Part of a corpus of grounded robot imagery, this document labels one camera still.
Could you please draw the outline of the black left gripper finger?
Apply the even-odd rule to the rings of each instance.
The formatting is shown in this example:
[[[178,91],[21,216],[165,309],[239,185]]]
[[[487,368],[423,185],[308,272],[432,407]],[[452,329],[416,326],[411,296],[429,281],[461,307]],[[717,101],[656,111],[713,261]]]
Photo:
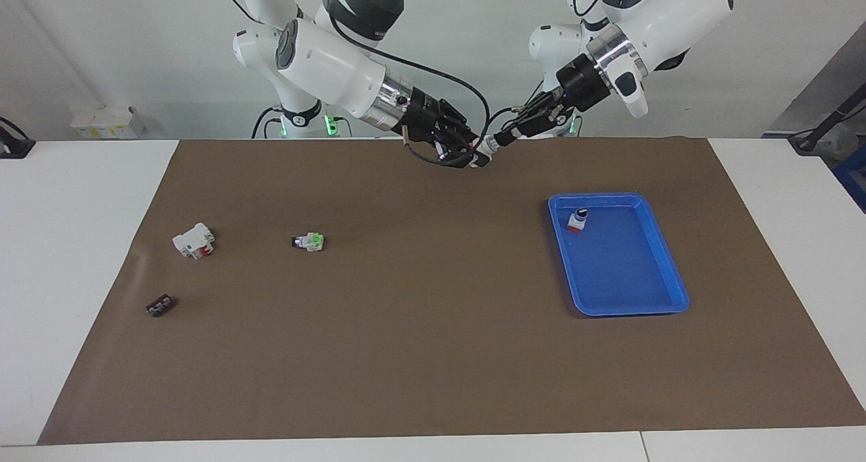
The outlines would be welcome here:
[[[517,122],[509,125],[504,130],[504,135],[520,138],[533,137],[545,131],[545,114],[539,112],[535,116],[525,116]]]

